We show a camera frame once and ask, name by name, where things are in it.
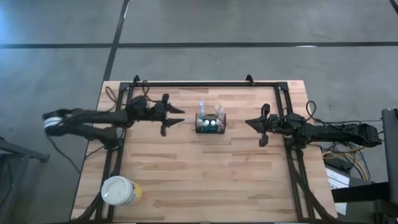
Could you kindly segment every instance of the black metal frame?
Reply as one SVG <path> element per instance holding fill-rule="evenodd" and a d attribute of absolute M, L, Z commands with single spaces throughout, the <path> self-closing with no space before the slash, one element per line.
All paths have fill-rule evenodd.
<path fill-rule="evenodd" d="M 255 87 L 271 87 L 274 89 L 279 116 L 284 116 L 282 97 L 280 94 L 282 91 L 285 96 L 286 108 L 287 108 L 288 113 L 293 112 L 293 107 L 292 107 L 292 102 L 290 99 L 289 87 L 288 87 L 287 82 L 255 82 L 252 79 L 252 76 L 250 76 L 250 75 L 248 75 L 246 77 L 246 81 L 241 81 L 241 82 L 149 82 L 149 83 L 145 84 L 145 86 L 148 86 L 148 85 L 150 87 L 176 87 L 176 86 L 180 86 L 180 87 L 183 87 L 183 86 L 187 86 L 187 87 L 188 86 L 214 86 L 214 87 L 216 87 L 216 86 L 228 86 L 228 87 L 251 86 L 253 88 L 255 88 Z M 129 82 L 120 83 L 118 100 L 117 100 L 117 104 L 116 104 L 116 110 L 121 109 L 123 94 L 125 91 L 128 91 L 127 101 L 129 101 L 132 98 L 134 87 L 143 87 L 143 83 L 140 82 L 140 78 L 138 76 L 135 76 L 133 82 L 131 82 L 131 83 L 129 83 Z M 122 166 L 121 163 L 122 163 L 122 157 L 123 157 L 125 136 L 126 136 L 126 132 L 124 132 L 124 136 L 122 137 L 122 142 L 123 142 L 122 146 L 120 146 L 119 149 L 116 151 L 117 152 L 116 163 L 114 166 L 114 170 L 112 172 L 110 172 L 110 170 L 111 170 L 111 161 L 112 161 L 114 151 L 107 152 L 101 183 L 103 183 L 107 178 L 109 178 L 111 176 L 120 174 L 120 169 Z M 287 158 L 287 165 L 289 168 L 289 176 L 290 176 L 292 194 L 293 194 L 294 203 L 295 203 L 295 211 L 297 214 L 297 220 L 299 222 L 300 221 L 308 222 L 311 220 L 317 221 L 315 219 L 313 205 L 311 204 L 311 202 L 307 196 L 305 196 L 305 202 L 306 202 L 306 206 L 307 206 L 307 210 L 308 210 L 308 218 L 305 218 L 303 216 L 303 209 L 302 209 L 302 206 L 300 203 L 299 188 L 297 186 L 298 183 L 295 179 L 296 178 L 295 174 L 297 173 L 297 170 L 295 168 L 294 159 L 292 156 L 293 149 L 287 145 L 286 138 L 284 138 L 284 145 L 285 145 L 285 152 L 286 152 L 286 158 Z M 303 160 L 303 152 L 301 150 L 296 151 L 296 152 L 297 152 L 298 166 L 300 169 L 299 170 L 300 176 L 301 176 L 304 184 L 306 186 L 308 186 L 307 173 L 305 171 L 304 160 Z M 112 222 L 113 221 L 113 213 L 114 213 L 114 206 L 109 206 L 106 218 L 103 218 L 103 201 L 101 200 L 100 203 L 97 205 L 94 221 L 96 221 L 96 222 Z M 83 222 L 79 222 L 79 223 L 88 223 L 91 221 L 92 220 L 83 221 Z"/>
<path fill-rule="evenodd" d="M 4 223 L 6 220 L 7 216 L 10 214 L 10 209 L 14 207 L 15 200 L 16 200 L 16 191 L 18 190 L 23 175 L 25 173 L 25 170 L 27 169 L 27 166 L 29 165 L 30 159 L 37 159 L 40 162 L 47 162 L 49 159 L 48 154 L 42 154 L 39 152 L 32 151 L 30 149 L 26 149 L 24 147 L 17 146 L 13 143 L 9 143 L 3 138 L 0 138 L 0 151 L 6 151 L 9 154 L 2 154 L 2 156 L 5 157 L 16 157 L 20 159 L 20 163 L 18 168 L 16 169 L 14 173 L 14 178 L 12 181 L 12 185 L 10 186 L 10 191 L 8 195 L 6 196 L 7 198 L 4 201 L 4 204 L 0 208 L 0 223 Z"/>

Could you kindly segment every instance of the yellow cable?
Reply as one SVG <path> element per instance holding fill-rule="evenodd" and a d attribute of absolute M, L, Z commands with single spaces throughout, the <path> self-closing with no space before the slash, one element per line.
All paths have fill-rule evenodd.
<path fill-rule="evenodd" d="M 362 150 L 362 149 L 364 149 L 364 148 L 366 148 L 366 147 L 364 146 L 364 147 L 361 147 L 361 148 L 357 148 L 357 149 L 353 149 L 353 150 L 345 151 L 345 152 L 341 152 L 341 153 L 342 153 L 342 154 L 347 154 L 347 153 L 359 152 L 360 150 Z"/>
<path fill-rule="evenodd" d="M 322 157 L 324 159 L 335 159 L 335 158 L 338 158 L 336 156 L 324 157 L 326 154 L 329 154 L 329 153 L 333 153 L 333 152 L 330 152 L 330 151 L 329 152 L 325 152 L 325 153 L 322 154 Z M 369 180 L 368 174 L 365 172 L 365 169 L 363 169 L 363 166 L 354 157 L 352 157 L 351 155 L 348 155 L 348 154 L 345 154 L 345 155 L 348 156 L 349 158 L 351 158 L 357 165 L 359 165 L 359 168 L 362 170 L 362 173 L 365 175 L 365 179 Z"/>

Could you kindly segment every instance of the cup lid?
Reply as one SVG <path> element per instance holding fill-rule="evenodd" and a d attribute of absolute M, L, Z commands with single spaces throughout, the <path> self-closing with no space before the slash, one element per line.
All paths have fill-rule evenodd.
<path fill-rule="evenodd" d="M 103 200 L 110 205 L 120 205 L 124 203 L 131 194 L 131 186 L 120 176 L 114 176 L 104 181 L 101 188 Z"/>

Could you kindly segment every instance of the black stand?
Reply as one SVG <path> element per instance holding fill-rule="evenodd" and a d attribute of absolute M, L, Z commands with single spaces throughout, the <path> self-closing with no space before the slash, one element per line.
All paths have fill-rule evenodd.
<path fill-rule="evenodd" d="M 0 223 L 4 223 L 8 218 L 8 215 L 11 213 L 12 208 L 15 204 L 16 192 L 21 184 L 22 177 L 24 175 L 25 170 L 29 164 L 30 159 L 38 159 L 40 162 L 47 162 L 49 159 L 48 154 L 42 154 L 39 152 L 32 151 L 30 149 L 26 149 L 24 147 L 17 146 L 15 144 L 9 143 L 3 138 L 0 138 L 0 150 L 6 151 L 8 153 L 1 154 L 2 161 L 6 161 L 7 159 L 16 158 L 19 161 L 18 168 L 9 172 L 13 173 L 12 182 L 10 185 L 10 189 L 6 194 L 6 198 L 2 199 L 4 203 L 0 208 Z"/>
<path fill-rule="evenodd" d="M 372 201 L 375 223 L 398 223 L 398 111 L 382 110 L 388 182 L 332 190 L 338 202 Z"/>

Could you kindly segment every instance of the butcher block tabletop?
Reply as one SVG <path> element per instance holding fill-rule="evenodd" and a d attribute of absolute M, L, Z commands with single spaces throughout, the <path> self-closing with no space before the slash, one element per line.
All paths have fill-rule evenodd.
<path fill-rule="evenodd" d="M 287 83 L 294 112 L 307 117 L 304 82 Z M 119 84 L 103 83 L 98 110 L 113 106 L 105 87 L 117 93 Z M 264 103 L 278 113 L 273 87 L 151 87 L 148 96 L 160 100 L 164 93 L 185 111 L 169 117 L 185 121 L 167 129 L 166 137 L 160 135 L 159 122 L 142 121 L 127 129 L 120 175 L 137 182 L 144 194 L 137 204 L 115 207 L 114 222 L 297 221 L 282 136 L 269 134 L 268 145 L 259 147 L 260 134 L 244 122 L 258 118 Z M 137 95 L 141 87 L 134 88 Z M 207 113 L 215 112 L 214 105 L 224 108 L 225 134 L 195 132 L 200 100 Z M 86 153 L 100 146 L 92 141 Z M 311 191 L 336 216 L 319 148 L 303 151 Z M 99 192 L 105 157 L 102 149 L 84 161 L 71 218 L 81 215 Z M 300 198 L 306 210 L 302 192 Z"/>

